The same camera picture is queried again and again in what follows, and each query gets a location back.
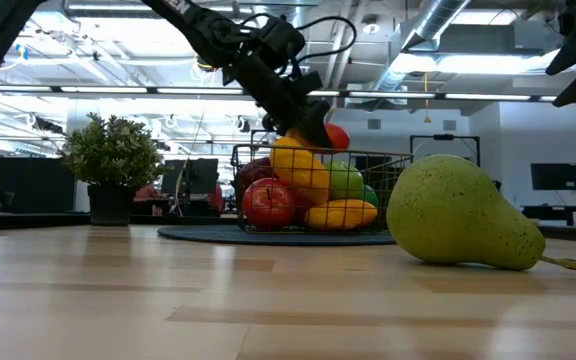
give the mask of potted plant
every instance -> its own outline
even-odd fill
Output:
[[[64,165],[87,182],[93,225],[127,225],[137,190],[166,172],[144,124],[90,113],[92,122],[66,138]]]

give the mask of ceiling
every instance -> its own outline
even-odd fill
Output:
[[[331,87],[361,86],[369,89],[388,69],[393,61],[389,51],[397,24],[413,19],[419,10],[418,0],[301,0],[274,1],[285,3],[281,7],[264,7],[263,0],[252,0],[240,6],[240,14],[233,13],[232,2],[200,2],[204,6],[219,8],[225,15],[241,19],[258,11],[270,11],[275,15],[292,14],[295,23],[308,23],[331,14],[343,11],[350,13],[351,19],[357,14],[377,15],[379,31],[366,34],[362,31],[361,19],[356,21],[358,37],[350,51],[348,61],[337,56],[333,74],[341,72],[339,83],[331,81]],[[143,10],[126,10],[121,6],[139,6],[139,1],[97,1],[70,0],[64,11],[64,2],[49,1],[28,21],[15,45],[5,57],[0,68],[0,84],[36,85],[92,85],[92,86],[160,86],[160,87],[220,87],[220,73],[204,73],[196,66],[195,53],[172,25],[154,13]],[[472,1],[449,29],[457,29],[460,24],[479,24],[483,27],[506,29],[516,17],[526,11],[534,12],[530,23],[539,31],[532,31],[532,37],[521,41],[547,42],[552,45],[560,40],[551,29],[552,24],[544,22],[547,8],[539,8],[547,1]],[[93,6],[105,6],[101,11]],[[312,54],[331,50],[338,31],[337,23],[325,22],[304,32],[307,39],[305,53]],[[451,35],[453,42],[468,45],[463,34]],[[20,61],[27,54],[28,60]],[[311,58],[302,66],[317,70],[323,77],[329,66],[328,56]],[[548,77],[531,74],[479,74],[442,71],[433,68],[424,78],[422,73],[404,74],[403,85],[408,91],[441,91],[457,93],[501,93],[501,94],[540,94],[555,95],[574,78],[575,73],[562,73]],[[45,136],[41,131],[28,125],[28,114],[34,113],[64,128],[71,125],[76,99],[50,96],[9,96],[0,94],[0,136]],[[237,119],[246,119],[251,127],[260,128],[259,119],[263,111],[251,101],[205,101],[190,99],[130,99],[114,97],[98,100],[99,107],[110,114],[127,116],[147,123],[161,138],[192,139],[195,134],[215,141],[244,141],[250,138],[236,128]],[[431,108],[450,108],[466,111],[480,106],[468,101],[433,101]],[[415,111],[425,107],[424,101],[408,101],[402,107]],[[50,153],[53,142],[19,142],[19,147],[33,145],[30,149]],[[188,148],[173,149],[175,154],[186,154]],[[231,148],[221,149],[225,154]],[[193,154],[208,154],[209,146],[193,149]]]

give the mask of metal wire basket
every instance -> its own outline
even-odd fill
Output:
[[[370,151],[332,154],[330,149],[300,146],[236,145],[231,165],[239,227],[246,232],[388,231],[390,194],[411,158]],[[268,178],[276,180],[259,181]],[[253,199],[259,191],[262,203]]]

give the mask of pear stem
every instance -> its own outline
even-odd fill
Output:
[[[542,256],[541,259],[539,259],[543,262],[547,262],[549,264],[554,264],[554,265],[559,265],[563,268],[566,269],[570,269],[570,270],[576,270],[576,260],[575,259],[553,259],[553,258],[549,258],[547,256]]]

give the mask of green plant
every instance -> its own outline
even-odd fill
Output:
[[[59,151],[79,180],[139,188],[167,172],[144,124],[115,115],[107,121],[88,117],[92,122],[69,135]]]

